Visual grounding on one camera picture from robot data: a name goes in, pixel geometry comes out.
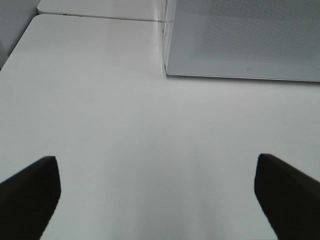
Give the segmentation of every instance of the white box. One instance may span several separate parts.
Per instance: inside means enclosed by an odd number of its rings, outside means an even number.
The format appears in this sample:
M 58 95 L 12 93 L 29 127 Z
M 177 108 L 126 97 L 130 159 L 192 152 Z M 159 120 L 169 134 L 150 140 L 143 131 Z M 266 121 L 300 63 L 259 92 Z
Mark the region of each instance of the white box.
M 320 81 L 320 1 L 168 0 L 169 75 Z

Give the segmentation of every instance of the white tabletop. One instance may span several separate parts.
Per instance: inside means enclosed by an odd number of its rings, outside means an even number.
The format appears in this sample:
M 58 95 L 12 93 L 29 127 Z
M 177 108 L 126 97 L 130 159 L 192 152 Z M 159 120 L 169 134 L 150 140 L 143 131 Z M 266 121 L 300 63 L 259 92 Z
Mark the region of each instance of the white tabletop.
M 257 157 L 320 179 L 320 85 L 166 78 L 158 24 L 37 16 L 0 71 L 0 181 L 57 157 L 43 240 L 276 239 Z
M 39 14 L 59 14 L 95 18 L 162 20 L 165 0 L 41 0 Z

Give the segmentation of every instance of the white wall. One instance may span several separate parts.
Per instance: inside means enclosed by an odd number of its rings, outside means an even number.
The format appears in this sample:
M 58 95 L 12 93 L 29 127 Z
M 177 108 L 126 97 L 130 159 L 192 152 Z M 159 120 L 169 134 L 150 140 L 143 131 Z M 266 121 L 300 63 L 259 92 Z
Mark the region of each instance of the white wall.
M 0 0 L 0 41 L 7 55 L 12 52 L 32 18 L 38 14 L 39 1 Z

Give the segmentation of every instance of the white surface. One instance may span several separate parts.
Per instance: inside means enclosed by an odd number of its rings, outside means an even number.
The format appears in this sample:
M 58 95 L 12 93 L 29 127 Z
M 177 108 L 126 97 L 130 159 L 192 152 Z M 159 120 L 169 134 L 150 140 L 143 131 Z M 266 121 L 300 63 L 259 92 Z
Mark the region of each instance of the white surface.
M 165 0 L 41 0 L 39 14 L 160 21 Z
M 257 157 L 320 179 L 320 85 L 166 79 L 158 24 L 37 16 L 0 72 L 0 181 L 57 157 L 43 240 L 276 239 Z
M 39 0 L 0 1 L 0 40 L 9 55 L 34 16 Z
M 318 0 L 169 0 L 168 9 L 168 74 L 320 81 Z

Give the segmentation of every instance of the perforated panel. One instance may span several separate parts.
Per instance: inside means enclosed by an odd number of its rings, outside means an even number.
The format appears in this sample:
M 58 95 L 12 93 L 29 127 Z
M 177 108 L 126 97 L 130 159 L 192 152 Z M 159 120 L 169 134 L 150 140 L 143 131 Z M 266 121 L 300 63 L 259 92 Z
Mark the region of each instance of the perforated panel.
M 318 81 L 320 1 L 177 1 L 169 56 L 169 74 Z

